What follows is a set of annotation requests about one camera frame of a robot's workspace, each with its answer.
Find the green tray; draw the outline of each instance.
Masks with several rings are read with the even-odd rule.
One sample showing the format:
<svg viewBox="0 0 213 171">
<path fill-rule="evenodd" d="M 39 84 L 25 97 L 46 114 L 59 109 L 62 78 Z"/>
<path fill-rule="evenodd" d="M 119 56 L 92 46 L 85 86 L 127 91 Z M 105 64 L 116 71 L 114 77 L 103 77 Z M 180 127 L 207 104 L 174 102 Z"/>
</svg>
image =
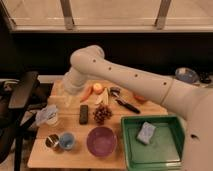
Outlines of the green tray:
<svg viewBox="0 0 213 171">
<path fill-rule="evenodd" d="M 136 139 L 144 122 L 156 126 L 149 145 Z M 177 116 L 131 116 L 121 119 L 129 171 L 180 170 L 184 130 Z"/>
</svg>

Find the blue cup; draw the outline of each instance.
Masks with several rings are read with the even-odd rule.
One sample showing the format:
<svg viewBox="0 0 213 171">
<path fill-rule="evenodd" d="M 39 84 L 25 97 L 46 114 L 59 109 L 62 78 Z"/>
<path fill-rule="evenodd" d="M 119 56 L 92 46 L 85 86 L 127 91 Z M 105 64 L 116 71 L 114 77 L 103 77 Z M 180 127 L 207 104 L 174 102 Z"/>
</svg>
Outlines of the blue cup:
<svg viewBox="0 0 213 171">
<path fill-rule="evenodd" d="M 175 71 L 175 76 L 178 80 L 189 84 L 193 84 L 199 80 L 197 73 L 194 70 L 186 67 L 177 68 Z"/>
<path fill-rule="evenodd" d="M 59 146 L 63 150 L 71 150 L 75 144 L 75 137 L 69 132 L 65 132 L 59 137 Z"/>
</svg>

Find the cup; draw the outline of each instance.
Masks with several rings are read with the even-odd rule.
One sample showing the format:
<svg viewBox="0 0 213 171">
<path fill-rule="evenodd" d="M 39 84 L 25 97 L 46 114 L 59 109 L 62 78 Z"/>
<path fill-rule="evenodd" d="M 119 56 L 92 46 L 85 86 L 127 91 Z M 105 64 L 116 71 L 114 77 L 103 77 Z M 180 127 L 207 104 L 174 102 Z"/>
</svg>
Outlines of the cup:
<svg viewBox="0 0 213 171">
<path fill-rule="evenodd" d="M 51 134 L 49 135 L 46 140 L 45 144 L 47 147 L 52 148 L 52 149 L 57 149 L 58 144 L 59 144 L 59 137 L 56 134 Z"/>
<path fill-rule="evenodd" d="M 197 73 L 194 70 L 186 67 L 177 68 L 175 70 L 175 76 L 178 80 L 189 84 L 194 84 L 199 80 Z"/>
<path fill-rule="evenodd" d="M 59 146 L 63 150 L 71 150 L 75 144 L 75 137 L 69 132 L 59 136 Z"/>
</svg>

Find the black remote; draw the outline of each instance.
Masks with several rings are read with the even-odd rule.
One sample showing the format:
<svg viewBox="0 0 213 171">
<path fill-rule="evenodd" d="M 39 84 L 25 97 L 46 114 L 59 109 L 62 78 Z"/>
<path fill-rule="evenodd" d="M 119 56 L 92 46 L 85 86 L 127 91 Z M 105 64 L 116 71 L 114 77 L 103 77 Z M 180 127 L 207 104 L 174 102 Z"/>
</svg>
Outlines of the black remote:
<svg viewBox="0 0 213 171">
<path fill-rule="evenodd" d="M 80 116 L 79 116 L 79 123 L 81 125 L 88 123 L 88 105 L 81 105 L 80 106 Z"/>
</svg>

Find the blue sponge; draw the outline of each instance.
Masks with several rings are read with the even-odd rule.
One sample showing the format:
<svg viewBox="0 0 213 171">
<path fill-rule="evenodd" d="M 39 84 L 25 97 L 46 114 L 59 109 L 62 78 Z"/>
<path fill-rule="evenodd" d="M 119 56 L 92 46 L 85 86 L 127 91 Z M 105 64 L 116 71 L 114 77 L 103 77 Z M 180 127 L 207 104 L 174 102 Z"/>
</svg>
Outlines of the blue sponge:
<svg viewBox="0 0 213 171">
<path fill-rule="evenodd" d="M 138 133 L 137 139 L 146 145 L 149 144 L 150 139 L 154 134 L 155 128 L 156 127 L 154 125 L 148 122 L 144 122 L 140 132 Z"/>
</svg>

